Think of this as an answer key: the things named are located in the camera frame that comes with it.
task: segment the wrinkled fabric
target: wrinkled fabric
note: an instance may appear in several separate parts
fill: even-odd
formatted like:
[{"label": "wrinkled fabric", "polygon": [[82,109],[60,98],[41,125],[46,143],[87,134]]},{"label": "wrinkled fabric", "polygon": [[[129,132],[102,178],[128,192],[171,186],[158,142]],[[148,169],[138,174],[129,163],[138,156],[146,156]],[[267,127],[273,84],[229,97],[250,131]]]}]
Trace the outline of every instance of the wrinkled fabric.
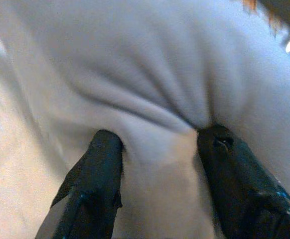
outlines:
[{"label": "wrinkled fabric", "polygon": [[[52,198],[49,177],[107,129],[126,149],[115,238],[221,238],[195,155],[195,130],[215,123],[290,192],[290,56],[260,21],[226,0],[1,0],[0,38],[28,115],[59,156],[46,156],[60,168],[28,193]],[[48,211],[35,205],[17,238],[35,235]]]},{"label": "wrinkled fabric", "polygon": [[23,103],[0,43],[0,239],[34,238],[67,172],[37,137]]}]

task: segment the white fleece fabric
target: white fleece fabric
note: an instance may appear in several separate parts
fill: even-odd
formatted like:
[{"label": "white fleece fabric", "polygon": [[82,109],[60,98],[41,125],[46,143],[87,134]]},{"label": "white fleece fabric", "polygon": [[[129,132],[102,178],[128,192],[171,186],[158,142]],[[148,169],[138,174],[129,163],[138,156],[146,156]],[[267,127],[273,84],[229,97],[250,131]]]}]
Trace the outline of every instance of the white fleece fabric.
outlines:
[{"label": "white fleece fabric", "polygon": [[[0,0],[24,101],[61,158],[41,187],[53,198],[52,175],[107,129],[126,147],[114,238],[221,238],[195,157],[195,130],[220,123],[290,192],[290,56],[260,21],[228,0]],[[35,205],[23,227],[44,219]]]}]

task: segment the white cloth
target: white cloth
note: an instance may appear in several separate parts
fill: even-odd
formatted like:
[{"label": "white cloth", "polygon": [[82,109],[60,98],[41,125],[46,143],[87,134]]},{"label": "white cloth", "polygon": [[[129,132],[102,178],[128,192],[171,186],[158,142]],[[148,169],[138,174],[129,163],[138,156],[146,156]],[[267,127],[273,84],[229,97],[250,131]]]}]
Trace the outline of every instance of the white cloth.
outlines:
[{"label": "white cloth", "polygon": [[0,239],[34,238],[66,172],[29,116],[0,44]]},{"label": "white cloth", "polygon": [[[127,152],[114,237],[218,237],[193,157],[194,128],[216,122],[245,140],[290,192],[290,57],[260,19],[231,4],[0,0],[0,38],[33,121],[62,158],[46,156],[60,167],[47,171],[40,155],[32,159],[33,170],[43,170],[26,175],[33,187],[22,174],[6,181],[25,187],[33,204],[18,202],[16,218],[25,222],[13,226],[23,234],[5,221],[0,238],[35,235],[61,165],[70,169],[101,128],[117,133]],[[23,143],[35,144],[26,136]]]}]

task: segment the white towel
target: white towel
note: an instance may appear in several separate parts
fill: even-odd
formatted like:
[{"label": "white towel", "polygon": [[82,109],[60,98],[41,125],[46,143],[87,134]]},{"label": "white towel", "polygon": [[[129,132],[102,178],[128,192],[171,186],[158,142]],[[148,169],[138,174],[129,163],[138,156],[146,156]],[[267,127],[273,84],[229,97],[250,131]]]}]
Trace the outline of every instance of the white towel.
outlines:
[{"label": "white towel", "polygon": [[0,38],[56,163],[70,169],[98,129],[123,140],[115,238],[221,237],[194,157],[194,129],[214,123],[290,192],[290,56],[231,4],[0,1]]}]

